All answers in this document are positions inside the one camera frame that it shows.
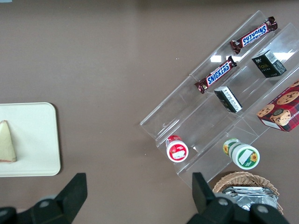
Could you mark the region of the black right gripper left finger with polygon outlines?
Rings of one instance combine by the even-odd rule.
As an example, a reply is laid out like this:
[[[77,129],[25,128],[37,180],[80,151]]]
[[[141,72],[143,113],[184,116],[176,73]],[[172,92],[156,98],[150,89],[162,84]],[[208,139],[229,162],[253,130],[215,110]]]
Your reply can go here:
[[[87,199],[86,173],[77,173],[53,199],[47,198],[21,213],[1,207],[2,224],[71,224]]]

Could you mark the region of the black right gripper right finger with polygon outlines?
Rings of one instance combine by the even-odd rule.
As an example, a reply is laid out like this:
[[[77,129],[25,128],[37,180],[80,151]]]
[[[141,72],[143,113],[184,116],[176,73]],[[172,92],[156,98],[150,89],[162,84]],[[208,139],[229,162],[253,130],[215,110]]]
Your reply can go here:
[[[224,197],[216,197],[201,172],[192,174],[192,197],[198,213],[189,224],[287,224],[270,205],[254,204],[244,210]]]

